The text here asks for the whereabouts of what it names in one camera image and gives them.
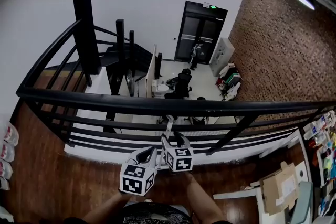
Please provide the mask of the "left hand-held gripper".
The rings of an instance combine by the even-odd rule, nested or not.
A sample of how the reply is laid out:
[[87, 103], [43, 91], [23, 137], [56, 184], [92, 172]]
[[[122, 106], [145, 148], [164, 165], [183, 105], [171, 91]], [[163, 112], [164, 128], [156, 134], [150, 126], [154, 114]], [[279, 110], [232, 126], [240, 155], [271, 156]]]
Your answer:
[[120, 171], [120, 190], [124, 193], [145, 196], [154, 185], [157, 175], [157, 149], [144, 147], [130, 154]]

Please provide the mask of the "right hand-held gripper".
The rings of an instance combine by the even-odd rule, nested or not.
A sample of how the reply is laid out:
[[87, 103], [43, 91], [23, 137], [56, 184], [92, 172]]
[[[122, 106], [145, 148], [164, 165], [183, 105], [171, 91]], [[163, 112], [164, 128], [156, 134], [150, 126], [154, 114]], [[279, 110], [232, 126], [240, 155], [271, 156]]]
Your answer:
[[186, 136], [174, 131], [177, 146], [170, 144], [165, 134], [161, 135], [164, 160], [173, 172], [190, 172], [193, 168], [193, 149]]

